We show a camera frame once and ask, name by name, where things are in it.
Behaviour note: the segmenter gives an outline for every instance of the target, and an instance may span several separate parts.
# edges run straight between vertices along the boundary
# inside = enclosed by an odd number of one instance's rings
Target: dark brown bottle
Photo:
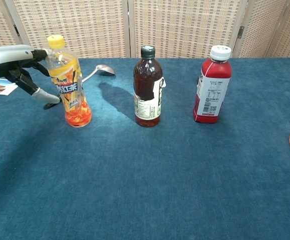
[[[163,70],[155,60],[155,47],[141,47],[141,59],[134,68],[135,120],[140,126],[153,127],[160,121]]]

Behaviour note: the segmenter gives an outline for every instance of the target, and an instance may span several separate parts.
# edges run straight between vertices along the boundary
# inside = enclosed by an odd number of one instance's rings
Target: robotic hand
[[[0,78],[5,77],[16,83],[33,97],[51,104],[58,104],[60,98],[38,87],[23,68],[34,68],[49,76],[47,69],[40,63],[47,57],[46,50],[36,50],[29,45],[0,46]]]

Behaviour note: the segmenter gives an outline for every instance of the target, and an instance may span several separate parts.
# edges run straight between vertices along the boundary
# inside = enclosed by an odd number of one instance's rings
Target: bottle label
[[[78,109],[81,100],[84,100],[81,86],[82,74],[78,61],[72,60],[62,67],[49,69],[49,75],[59,91],[66,112]]]
[[[166,86],[164,77],[155,81],[153,93],[154,99],[149,101],[141,100],[135,93],[135,115],[140,119],[152,120],[160,116],[162,88]]]
[[[198,115],[218,116],[229,80],[230,78],[210,78],[201,73],[197,85],[197,95],[199,97]]]

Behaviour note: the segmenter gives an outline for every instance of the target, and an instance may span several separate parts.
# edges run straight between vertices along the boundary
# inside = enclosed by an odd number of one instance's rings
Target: white label
[[[162,88],[166,86],[164,77],[155,81],[153,93],[154,99],[149,101],[141,100],[135,93],[135,115],[140,119],[152,120],[160,116]]]
[[[197,95],[200,99],[198,115],[218,116],[229,80],[230,78],[210,78],[201,74],[197,85]]]

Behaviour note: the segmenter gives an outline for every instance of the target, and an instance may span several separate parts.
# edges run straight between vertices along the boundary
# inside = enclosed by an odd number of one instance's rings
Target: white bottle cap
[[[231,48],[223,45],[213,46],[210,50],[210,57],[216,61],[226,61],[230,58]]]

